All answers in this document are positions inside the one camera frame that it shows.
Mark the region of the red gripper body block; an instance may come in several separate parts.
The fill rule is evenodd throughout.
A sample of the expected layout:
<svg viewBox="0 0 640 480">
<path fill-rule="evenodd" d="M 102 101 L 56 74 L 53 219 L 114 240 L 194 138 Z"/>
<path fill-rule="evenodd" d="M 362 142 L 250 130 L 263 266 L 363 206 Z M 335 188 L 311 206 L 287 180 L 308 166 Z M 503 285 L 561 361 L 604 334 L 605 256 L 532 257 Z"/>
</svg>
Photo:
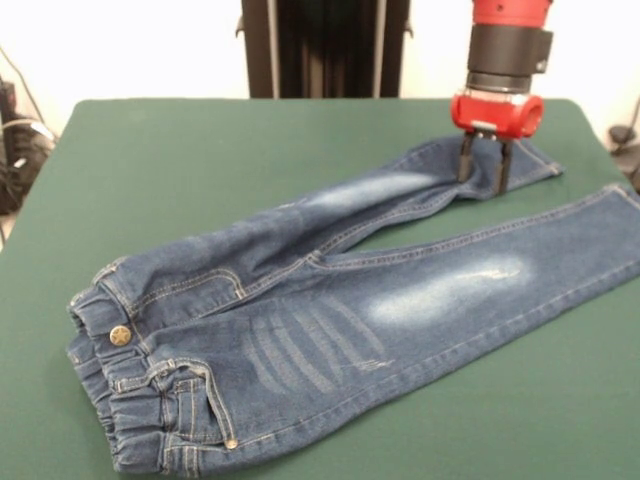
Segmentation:
<svg viewBox="0 0 640 480">
<path fill-rule="evenodd" d="M 535 95 L 466 89 L 453 96 L 450 111 L 453 123 L 461 130 L 520 139 L 536 132 L 544 102 Z"/>
</svg>

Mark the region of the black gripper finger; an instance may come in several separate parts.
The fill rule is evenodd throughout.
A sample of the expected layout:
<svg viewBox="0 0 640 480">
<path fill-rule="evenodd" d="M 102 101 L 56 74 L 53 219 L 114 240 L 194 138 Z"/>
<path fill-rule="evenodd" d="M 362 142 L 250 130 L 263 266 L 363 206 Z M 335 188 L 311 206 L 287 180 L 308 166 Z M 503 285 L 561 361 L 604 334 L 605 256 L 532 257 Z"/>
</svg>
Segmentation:
<svg viewBox="0 0 640 480">
<path fill-rule="evenodd" d="M 500 144 L 500 162 L 496 170 L 496 183 L 494 193 L 503 195 L 508 188 L 508 180 L 512 163 L 513 141 L 503 137 L 498 137 L 497 142 Z"/>
<path fill-rule="evenodd" d="M 463 140 L 459 153 L 459 164 L 457 171 L 457 181 L 459 183 L 465 183 L 471 176 L 473 167 L 472 147 L 476 133 L 474 131 L 466 131 L 463 136 Z"/>
</svg>

